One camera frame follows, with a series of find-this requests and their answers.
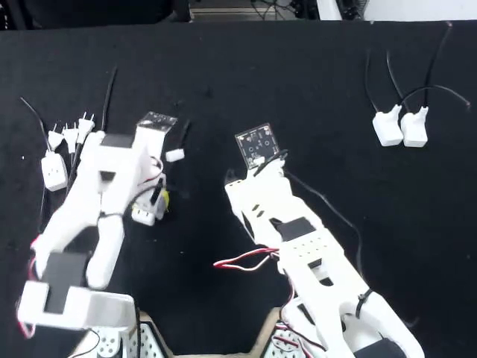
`red and white wire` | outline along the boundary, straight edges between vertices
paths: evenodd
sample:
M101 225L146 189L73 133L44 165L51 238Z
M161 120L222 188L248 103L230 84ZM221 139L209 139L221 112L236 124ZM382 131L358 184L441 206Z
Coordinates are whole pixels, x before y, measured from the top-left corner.
M260 267L262 267L270 259L270 257L266 256L257 265L255 265L254 267L250 267L250 268L243 267L243 266L240 266L240 265L234 265L233 263L236 262L236 261L239 261L239 260L241 260L245 257L250 257L250 256L254 256L254 255L257 255L257 254L273 254L273 253L276 253L277 251L278 251L277 248L257 248L255 250L248 251L248 252L246 252L246 253L244 253L240 256L234 257L232 259L225 259L225 260L217 261L216 263L214 263L214 267L216 267L217 269L236 269L236 270L240 270L240 271L255 271L257 269L260 269Z

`black cable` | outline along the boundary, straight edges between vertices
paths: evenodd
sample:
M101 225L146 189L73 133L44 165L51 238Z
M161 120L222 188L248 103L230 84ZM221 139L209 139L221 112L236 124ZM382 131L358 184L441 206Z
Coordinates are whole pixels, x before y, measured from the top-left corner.
M370 62L371 62L371 51L367 51L366 53L366 65L364 66L364 88L366 89L366 94L368 99L370 100L371 104L373 105L374 110L376 113L379 112L376 103L374 103L373 98L371 97L370 88L369 88L369 70L370 70Z
M265 159L265 162L263 162L262 164L259 165L259 167L256 169L255 173L253 173L253 176L256 177L258 174L260 174L260 172L265 169L265 167L270 164L271 162L273 162L275 159L278 159L278 158L286 158L286 156L288 155L288 149L282 149L281 151L278 151L277 153L275 153L274 155L272 155L271 157Z
M327 207L338 217L340 218L343 222L345 222L349 227L351 227L358 238L358 249L356 250L356 269L358 270L358 273L364 280L364 272L363 272L363 265L362 265L362 259L361 259L361 253L363 249L363 238L361 237L361 233L358 230L358 228L350 221L348 220L343 214L341 214L338 209L336 209L326 198L326 196L320 192L318 192L315 188L311 187L304 181L301 181L297 176L293 175L290 173L288 170L284 169L285 173L293 179L295 182L297 182L299 185L301 185L304 189L308 190L311 194L315 194L317 197L319 197L326 205Z
M368 289L364 294L358 296L358 304L356 305L356 313L355 316L357 319L361 318L361 308L363 307L363 304L366 303L367 299L371 296L373 293L372 289Z
M289 304L291 302L291 300L293 300L293 297L294 297L294 289L293 289L293 285L291 284L291 281L290 281L290 278L288 277L288 275L286 274L286 271L285 271L285 276L287 277L288 279L288 284L290 285L290 295L288 296L288 300L280 307L279 311L278 311L278 316L279 316L279 319L280 321L293 333L295 333L297 336L299 336L301 339L304 339L305 341L307 341L310 345L314 345L315 347L317 348L320 348L321 350L323 350L323 352L326 352L326 349L324 346L322 346L320 343L317 343L315 341L312 341L310 338L308 338L307 336L303 335L302 333L300 332L297 332L295 329L293 329L292 327L290 327L290 325L283 319L283 310L285 309L286 305Z
M441 86L439 84L431 84L429 86L422 86L422 87L418 87L416 89L413 89L412 91L410 91L408 94L406 94L402 98L401 103L399 103L399 105L402 106L402 104L405 102L406 99L408 99L408 98L412 97L413 95L415 95L416 93L419 93L419 92L424 91L424 90L443 90L443 91L447 91L447 92L451 93L452 95L454 95L455 97L457 97L458 99L460 99L461 101L463 101L465 103L467 109L470 109L471 103L465 97L463 97L462 95L460 95L459 93L457 93L453 89L450 89L449 87Z
M192 123L191 123L190 119L188 119L187 122L185 123L185 125L182 128L182 132L180 133L179 142L177 143L176 148L184 148L186 146L186 140L187 140L187 136L189 135L191 125L192 125ZM172 169L174 168L175 163L176 162L169 163L167 168L163 168L162 171L167 173L168 175L171 175ZM161 182L161 180L159 180L157 182L156 189L154 189L154 191L151 195L151 200L153 200L153 201L157 200L162 187L163 187L162 182Z
M106 97L104 97L104 105L103 105L103 117L101 120L101 130L106 130L106 120L107 120L107 110L110 107L111 102L111 92L113 91L113 84L114 79L116 78L116 73L118 71L118 67L114 66L113 72L111 73L110 82L107 85Z
M137 355L136 357L141 356L141 318L139 307L136 306L136 330L137 330Z
M80 163L80 155L81 155L81 150L83 149L83 145L81 143L78 143L76 145L76 150L75 154L73 157L73 162L72 162L72 168L71 171L69 172L68 176L68 185L66 186L66 194L68 195L69 190L72 188L73 183L75 182L75 177L76 177L76 171L78 169L78 164Z
M145 192L147 192L151 189L154 189L155 187L156 187L155 185L147 186L143 190L139 191L135 196L133 196L133 198L127 204L126 209L124 210L124 213L110 213L110 214L101 213L99 215L99 219L107 218L109 216L124 216L126 213L131 211L131 208L133 207L134 203L136 202L136 200L139 196L141 196L142 194L144 194Z
M391 81L393 82L394 89L396 90L397 97L399 98L400 101L402 101L402 92L399 86L397 85L396 77L394 77L394 71L391 68L391 55L389 51L386 51L386 64L388 65L388 73L389 77L391 78ZM404 108L407 112L410 112L409 106L405 103L405 101L402 103L404 105Z
M290 9L290 4L284 6L284 5L280 5L280 4L277 4L278 0L277 1L274 1L274 2L271 2L271 1L267 1L267 0L259 0L260 2L263 2L264 4L266 5L272 5L272 6L277 6L279 9L283 9L283 10L288 10L290 12L293 12L292 9Z
M255 2L254 0L251 0L250 1L250 6L255 10L256 14L258 16L260 16L260 19L265 20L265 18L262 16L262 14L259 12L259 10L256 8L254 2Z
M75 354L74 356L69 356L68 358L78 358L78 357L81 357L81 356L84 356L85 354L88 354L88 353L91 353L93 352L96 347L98 347L99 345L99 342L101 341L101 337L99 336L99 334L97 334L94 330L92 330L91 328L88 329L89 332L93 332L97 337L98 337L98 341L96 342L96 345L91 348L89 351L86 351L86 352L83 352L83 353L79 353L79 354Z
M429 86L431 84L432 73L434 71L435 62L440 57L440 53L442 52L444 45L446 44L447 39L449 38L451 30L452 30L452 23L447 22L446 31L444 32L444 35L441 37L439 46L436 48L435 53L432 56L431 62L429 63L429 67L427 68L426 81L424 82L424 86ZM424 107L428 107L428 104L429 104L429 91L426 90L426 93L424 94Z
M25 104L25 106L27 106L28 109L38 119L38 123L40 124L40 129L42 130L43 138L45 139L46 148L48 149L48 151L51 151L51 145L50 145L50 142L48 141L48 136L46 135L45 123L43 122L42 117L38 114L37 110L35 110L34 107L31 104L28 103L28 101L24 97L20 96L20 99Z
M48 200L48 190L45 184L43 184L42 202L40 204L40 217L38 218L38 233L42 233L45 226L45 207Z

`wire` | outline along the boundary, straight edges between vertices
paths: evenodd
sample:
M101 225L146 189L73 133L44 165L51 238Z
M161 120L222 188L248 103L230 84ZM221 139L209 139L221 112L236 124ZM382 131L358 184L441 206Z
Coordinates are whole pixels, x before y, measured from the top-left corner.
M460 99L461 101L463 101L465 103L467 109L470 109L470 105L471 105L470 101L468 101L465 97L463 97L462 95L460 95L459 93L457 93L453 89L450 89L449 87L441 86L439 84L431 84L429 86L422 86L422 87L418 87L416 89L413 89L412 91L410 91L408 94L406 94L402 98L402 101L401 101L401 103L399 103L399 105L402 105L402 103L404 103L404 101L406 99L408 99L408 98L412 97L413 95L415 95L416 93L422 92L424 90L443 90L443 91L447 91L450 94L457 97L458 99Z
M274 341L274 339L276 339L277 341L281 341L283 343L286 343L287 345L291 345L294 348L284 349L284 347L280 347L279 345L277 345L276 342ZM274 345L275 348L280 349L281 351L286 352L286 353L295 352L300 347L296 342L293 342L289 339L282 338L282 337L279 337L279 336L271 337L271 344Z
M312 341L311 339L309 339L308 337L304 336L302 333L300 332L297 332L295 329L293 329L289 323L285 322L285 320L283 319L283 310L285 309L285 307L291 302L291 300L293 299L293 297L295 296L295 289L293 287L293 285L291 284L291 281L290 281L290 277L288 277L288 275L286 274L285 272L285 276L287 277L288 279L288 284L290 285L290 295L288 296L288 300L280 307L280 310L278 312L279 314L279 319L280 321L293 333L295 333L297 336L299 336L300 338L304 339L305 341L307 341L310 345L314 345L315 347L317 348L320 348L323 352L326 352L326 349L324 346L322 346L320 343L317 343L315 341Z
M72 168L68 176L68 184L66 185L66 194L68 195L69 190L72 188L73 183L75 182L76 171L78 170L78 165L80 163L80 155L83 150L83 144L77 143L75 155L73 157Z
M251 271L256 271L256 270L260 269L267 261L269 261L269 259L270 259L270 257L266 256L266 258L264 258L262 261L260 261L260 263L258 263L254 267L250 267L250 268L239 266L239 265L228 265L228 264L218 265L218 266L216 266L216 268L217 269L236 269L236 270L240 270L240 271L251 272Z
M98 220L102 219L102 218L108 218L110 216L121 216L121 217L123 217L125 213L128 213L128 212L131 211L131 208L133 207L134 203L136 202L136 200L139 196L141 196L145 192L148 192L149 190L154 189L155 187L156 187L155 185L150 185L150 186L144 188L143 190L140 190L137 194L135 194L133 196L133 198L129 201L129 204L126 206L126 209L124 210L123 213L109 213L109 214L102 213L99 216Z
M32 324L31 325L31 328L29 328L28 324L24 323L24 322L20 322L18 320L18 308L19 308L19 305L20 305L20 300L21 300L21 297L16 301L15 303L15 307L16 307L16 317L17 317L17 320L16 322L18 323L18 327L20 328L20 330L22 331L22 335L26 338L26 339L31 339L33 338L33 336L35 335L35 332L37 331L37 326L35 324Z
M260 19L265 20L264 16L256 8L253 0L250 0L250 6L255 10L256 14L260 16Z
M43 184L42 201L40 204L40 214L38 218L38 233L42 233L45 226L45 207L48 201L48 190L45 184Z
M370 62L371 62L371 51L367 50L366 52L366 65L364 66L364 88L366 89L367 98L370 100L371 105L373 106L376 113L379 112L376 103L374 103L373 98L371 97L371 92L369 88L369 71L370 71Z
M94 347L91 348L91 349L89 349L88 351L83 352L83 353L73 354L73 355L69 356L68 358L77 358L77 357L84 356L84 355L86 355L86 354L88 354L88 353L93 352L93 351L96 349L96 347L98 347L99 342L101 341L101 337L99 336L99 334L97 334L97 333L96 333L94 330L92 330L91 328L89 328L88 331L94 333L94 334L98 337L98 341L96 342L96 344L94 345Z
M440 57L440 54L442 53L444 45L446 44L447 39L449 38L451 30L452 30L452 23L447 22L446 31L444 32L444 35L440 38L439 46L436 48L435 53L431 58L431 62L429 63L429 67L427 68L426 81L424 82L424 86L429 86L431 84L432 73L434 71L435 62ZM429 104L429 91L426 90L426 93L424 94L424 107L428 107L428 104Z
M141 313L136 306L136 331L137 331L137 352L136 357L141 356Z
M396 90L397 97L399 98L400 101L402 101L402 92L399 86L397 85L396 77L394 77L394 71L391 68L391 55L389 51L386 51L386 64L388 65L388 73L389 77L391 78L391 81L393 82L394 89ZM409 106L405 103L405 101L402 103L404 105L404 108L407 112L410 112Z
M113 72L111 73L110 82L107 85L106 97L104 97L103 117L101 120L101 130L103 132L106 130L107 110L110 107L111 92L113 91L113 84L114 84L114 79L116 78L117 71L118 71L118 67L114 66Z
M262 164L259 165L259 167L256 169L255 173L253 173L253 176L256 177L258 174L260 174L260 172L263 169L265 169L265 167L268 164L270 164L271 162L273 162L275 159L278 159L278 158L285 159L287 155L288 155L288 149L283 149L281 151L278 151L277 153L275 153L271 157L265 159L265 162L263 162Z
M326 205L327 207L338 217L340 218L343 222L345 222L349 227L351 227L358 238L358 249L356 251L356 268L358 270L358 273L364 280L364 272L363 272L363 264L362 264L362 258L361 258L361 253L363 249L363 239L361 237L361 233L358 230L358 228L350 221L348 220L343 214L341 214L338 209L336 209L326 198L324 194L321 192L318 192L316 189L299 179L296 175L293 175L290 173L288 170L285 170L285 173L293 179L295 182L297 182L299 185L301 185L304 189L308 190L311 194L315 194L317 197L319 197Z
M249 256L255 256L257 254L272 254L278 252L277 248L257 248L252 251L248 251L240 256L234 257L232 259L225 259L225 260L220 260L217 261L216 263L213 264L213 266L217 269L237 269L240 271L256 271L260 269L267 261L269 261L270 256L267 255L262 261L260 261L257 265L254 267L246 268L243 266L239 265L231 265L232 263L239 261L245 257Z
M48 149L48 151L51 151L51 145L50 145L50 142L48 141L48 136L46 135L45 123L43 122L42 117L38 114L37 110L35 110L34 107L31 104L28 103L28 101L24 97L20 96L20 99L25 104L25 106L27 106L28 109L38 119L38 123L40 124L40 129L42 130L43 138L44 138L45 143L46 143L46 148Z
M28 279L29 280L34 280L38 281L38 277L35 275L35 262L37 261L37 258L33 256L30 259L30 262L28 263Z

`electrical cord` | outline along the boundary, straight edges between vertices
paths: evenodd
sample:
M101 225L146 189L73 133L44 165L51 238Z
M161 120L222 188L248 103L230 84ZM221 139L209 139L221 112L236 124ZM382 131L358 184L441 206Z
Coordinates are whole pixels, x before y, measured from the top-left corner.
M256 177L258 174L260 174L260 172L265 169L265 167L270 164L271 162L273 162L275 159L278 159L278 158L281 158L281 159L285 159L288 155L288 149L282 149L281 151L278 151L277 153L275 153L274 155L272 155L271 157L265 159L265 162L263 162L262 164L259 165L259 167L256 169L256 171L253 173L253 176Z
M393 82L394 89L396 90L397 97L399 98L400 101L402 101L402 92L399 86L397 85L396 77L394 76L394 71L391 68L391 55L389 51L386 51L386 64L388 65L388 74L389 77L391 78L391 81ZM409 106L405 103L405 101L402 103L405 110L407 112L410 112Z
M48 151L51 151L51 145L50 145L50 142L48 141L48 136L46 135L45 123L43 122L42 117L38 114L37 110L35 110L35 108L30 103L28 103L28 101L23 96L20 96L20 99L22 100L23 104L27 106L28 109L33 113L33 115L38 119L38 123L40 124L40 129L42 130L43 138L45 139L46 148L48 149Z
M416 93L419 93L419 92L422 92L424 90L443 90L443 91L446 91L446 92L449 92L451 95L454 95L455 97L457 97L458 99L460 99L461 101L463 101L467 107L467 109L469 110L470 109L470 106L471 106L471 103L470 101L468 101L465 97L463 97L462 95L460 95L459 93L457 93L456 91L454 91L453 89L450 89L449 87L445 87L445 86L441 86L439 84L431 84L429 86L421 86L421 87L418 87L416 89L413 89L412 91L408 92L401 100L401 102L399 103L399 105L402 106L402 104L405 102L406 99L412 97L413 95L415 95Z
M74 156L73 156L72 168L71 168L71 170L69 172L69 176L68 176L68 184L66 185L66 194L67 195L69 193L69 190L72 188L73 183L75 182L76 170L78 169L82 149L83 149L83 144L77 143L76 144L76 150L75 150L75 153L74 153Z
M38 233L42 233L45 226L45 206L48 201L48 190L46 189L45 184L43 184L43 191L42 191L42 202L40 204L40 215L38 218Z
M362 258L361 258L361 255L362 255L362 249L363 249L363 239L361 237L361 233L360 231L358 230L358 228L350 221L348 220L343 214L341 214L338 209L336 209L329 201L328 199L326 198L326 196L324 194L322 194L321 192L318 192L315 188L313 188L312 186L308 185L307 183L305 183L304 181L302 181L301 179L299 179L296 175L293 175L292 173L290 173L288 170L285 169L285 173L291 178L293 179L296 183L298 183L299 185L301 185L304 189L306 189L307 191L309 191L311 194L315 194L317 197L319 197L323 203L325 203L327 205L327 207L338 217L340 218L343 222L345 222L349 227L351 227L354 232L356 233L356 237L358 239L358 249L356 250L356 269L358 270L358 273L360 274L360 276L362 277L362 279L364 281L366 281L364 279L364 272L363 272L363 264L362 264Z
M136 306L136 331L137 331L137 355L136 357L141 356L141 313L139 307Z
M182 131L180 133L179 141L177 142L177 147L176 148L184 148L186 146L186 140L187 140L187 136L190 133L191 126L192 126L192 123L191 123L190 119L188 119L187 122L184 124L184 126L182 128ZM171 175L172 174L172 169L174 168L175 163L176 162L169 163L167 168L165 168L163 166L162 171L167 173L168 175ZM152 196L151 196L151 199L153 199L153 201L157 200L157 198L159 197L159 193L160 193L162 187L163 187L163 184L162 184L161 180L159 180L157 182L156 188L154 189L154 191L152 193Z
M378 106L371 97L370 87L369 87L369 71L370 71L370 62L371 62L371 51L367 50L366 52L366 65L364 66L364 88L366 89L367 98L370 100L371 105L373 106L376 113L379 112Z
M265 17L259 12L259 9L256 8L254 0L250 0L250 6L255 10L256 14L260 16L260 19L265 20Z
M440 54L442 53L444 45L446 45L447 39L449 38L451 30L452 30L452 23L447 22L446 31L444 32L443 36L440 38L439 45L436 48L435 53L431 58L431 62L429 63L429 67L427 69L427 74L426 74L426 81L424 82L424 86L429 86L431 84L432 73L434 71L435 62L440 57ZM429 91L426 90L426 93L424 94L424 107L428 107L428 104L429 104Z
M85 351L85 352L79 353L79 354L73 354L73 355L69 356L68 358L78 358L78 357L84 356L84 355L86 355L86 354L88 354L88 353L93 352L93 351L96 349L96 347L98 347L99 342L101 341L101 337L99 336L99 334L97 334L97 333L96 333L94 330L92 330L91 328L89 328L88 331L94 333L94 334L98 337L98 341L96 342L95 346L94 346L93 348L89 349L88 351Z
M104 97L103 117L102 117L102 120L101 120L101 130L103 132L106 130L107 111L110 107L111 92L113 91L113 84L114 84L114 80L116 78L117 71L118 71L118 67L114 66L113 72L111 73L110 82L107 85L106 96Z

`circuit board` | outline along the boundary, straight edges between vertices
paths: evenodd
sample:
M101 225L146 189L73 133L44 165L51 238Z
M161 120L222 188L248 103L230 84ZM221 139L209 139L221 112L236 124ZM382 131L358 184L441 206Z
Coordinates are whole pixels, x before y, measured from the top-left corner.
M277 140L268 123L236 134L236 141L248 170L256 168L279 151Z

